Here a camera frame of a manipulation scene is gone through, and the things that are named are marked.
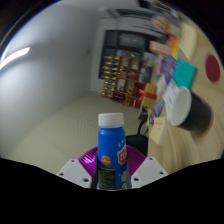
red circle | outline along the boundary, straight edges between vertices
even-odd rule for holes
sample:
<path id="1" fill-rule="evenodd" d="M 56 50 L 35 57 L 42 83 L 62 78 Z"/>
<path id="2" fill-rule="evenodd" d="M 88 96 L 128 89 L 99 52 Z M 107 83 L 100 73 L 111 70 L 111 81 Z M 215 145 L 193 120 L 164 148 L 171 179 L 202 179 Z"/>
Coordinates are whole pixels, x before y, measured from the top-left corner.
<path id="1" fill-rule="evenodd" d="M 206 61 L 206 73 L 211 82 L 217 82 L 220 77 L 219 63 L 213 55 L 209 55 Z"/>

blue bottle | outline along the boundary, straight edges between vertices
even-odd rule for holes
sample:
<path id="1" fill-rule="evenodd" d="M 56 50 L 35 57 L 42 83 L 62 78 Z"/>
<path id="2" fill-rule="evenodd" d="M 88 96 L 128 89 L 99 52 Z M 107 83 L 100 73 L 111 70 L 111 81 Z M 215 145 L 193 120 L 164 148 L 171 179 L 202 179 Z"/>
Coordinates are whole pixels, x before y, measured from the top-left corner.
<path id="1" fill-rule="evenodd" d="M 127 149 L 124 115 L 122 113 L 99 114 L 98 133 L 98 189 L 127 189 Z"/>

floor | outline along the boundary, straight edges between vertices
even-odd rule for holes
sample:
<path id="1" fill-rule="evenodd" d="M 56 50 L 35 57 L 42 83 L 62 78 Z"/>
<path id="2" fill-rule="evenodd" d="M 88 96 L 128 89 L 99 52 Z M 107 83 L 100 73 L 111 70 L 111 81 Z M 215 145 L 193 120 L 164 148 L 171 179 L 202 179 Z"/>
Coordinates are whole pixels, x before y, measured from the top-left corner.
<path id="1" fill-rule="evenodd" d="M 124 113 L 126 135 L 137 133 L 139 110 L 88 93 L 34 128 L 8 158 L 56 174 L 98 144 L 98 114 Z"/>

ceiling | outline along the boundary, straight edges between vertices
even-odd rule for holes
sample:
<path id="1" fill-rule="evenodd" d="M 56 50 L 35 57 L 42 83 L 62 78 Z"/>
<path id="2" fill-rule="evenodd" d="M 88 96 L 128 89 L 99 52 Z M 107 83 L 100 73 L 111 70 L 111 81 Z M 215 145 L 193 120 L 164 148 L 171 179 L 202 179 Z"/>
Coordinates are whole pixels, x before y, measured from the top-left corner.
<path id="1" fill-rule="evenodd" d="M 101 9 L 135 9 L 144 12 L 151 11 L 149 9 L 141 8 L 137 0 L 62 0 L 57 4 L 74 6 L 97 18 L 102 18 L 102 14 L 100 13 Z"/>

yellow box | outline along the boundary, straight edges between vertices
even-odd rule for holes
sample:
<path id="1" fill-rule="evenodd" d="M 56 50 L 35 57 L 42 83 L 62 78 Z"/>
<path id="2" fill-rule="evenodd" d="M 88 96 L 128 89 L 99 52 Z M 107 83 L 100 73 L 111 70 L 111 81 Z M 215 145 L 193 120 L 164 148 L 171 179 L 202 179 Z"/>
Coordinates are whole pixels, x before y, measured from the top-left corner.
<path id="1" fill-rule="evenodd" d="M 142 106 L 152 109 L 156 102 L 157 86 L 147 83 L 143 92 Z"/>

